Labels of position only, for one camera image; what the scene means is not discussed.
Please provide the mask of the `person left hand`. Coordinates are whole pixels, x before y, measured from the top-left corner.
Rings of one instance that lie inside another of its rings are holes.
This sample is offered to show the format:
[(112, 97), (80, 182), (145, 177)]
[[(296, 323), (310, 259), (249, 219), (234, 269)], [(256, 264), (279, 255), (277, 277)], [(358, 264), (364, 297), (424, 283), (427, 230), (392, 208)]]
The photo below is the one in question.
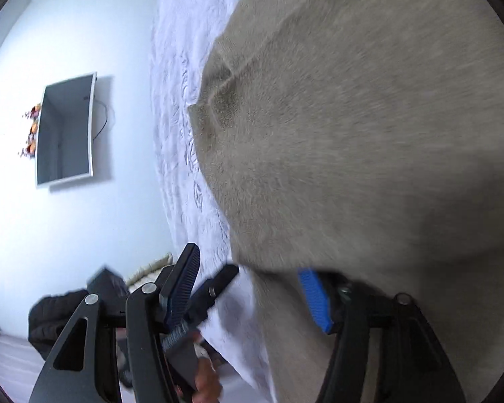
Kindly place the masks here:
[(223, 387), (219, 380), (212, 360), (206, 349), (202, 346), (203, 337), (199, 331), (192, 333), (195, 352), (197, 354), (198, 366), (195, 375), (197, 392), (193, 395), (194, 403), (216, 403), (223, 393)]

